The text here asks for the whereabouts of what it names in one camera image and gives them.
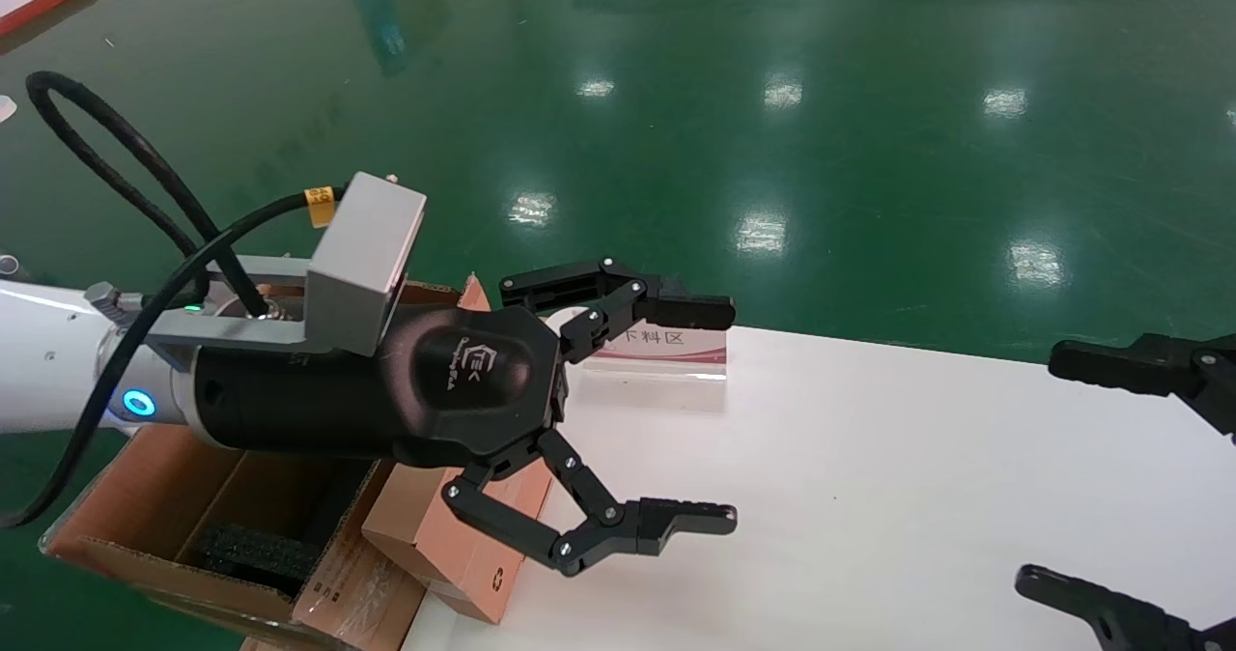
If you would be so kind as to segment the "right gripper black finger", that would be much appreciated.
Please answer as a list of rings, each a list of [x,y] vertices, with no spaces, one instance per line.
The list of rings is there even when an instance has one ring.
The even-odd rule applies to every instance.
[[[1235,649],[1232,616],[1198,629],[1148,602],[1036,565],[1021,567],[1014,586],[1021,597],[1086,623],[1103,650]]]
[[[1124,348],[1060,340],[1048,371],[1057,379],[1178,397],[1217,434],[1235,435],[1235,335],[1210,340],[1143,334]]]

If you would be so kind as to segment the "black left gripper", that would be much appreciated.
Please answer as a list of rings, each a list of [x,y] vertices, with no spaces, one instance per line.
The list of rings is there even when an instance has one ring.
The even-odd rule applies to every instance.
[[[524,308],[402,306],[375,355],[204,348],[203,434],[229,448],[503,464],[551,426],[559,335]]]

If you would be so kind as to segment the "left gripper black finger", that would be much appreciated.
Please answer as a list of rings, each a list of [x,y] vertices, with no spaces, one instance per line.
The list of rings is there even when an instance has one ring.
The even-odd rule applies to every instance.
[[[574,308],[559,325],[564,359],[593,355],[624,359],[718,362],[735,321],[730,296],[685,290],[675,278],[648,275],[611,258],[534,269],[501,280],[504,308],[535,315]]]
[[[569,532],[557,532],[483,492],[489,481],[514,476],[536,461],[548,466],[583,514],[583,521]],[[459,521],[565,577],[577,576],[614,553],[658,557],[675,532],[724,536],[738,526],[738,511],[729,504],[672,498],[620,504],[555,427],[517,441],[497,460],[464,467],[464,473],[444,487],[441,497]]]

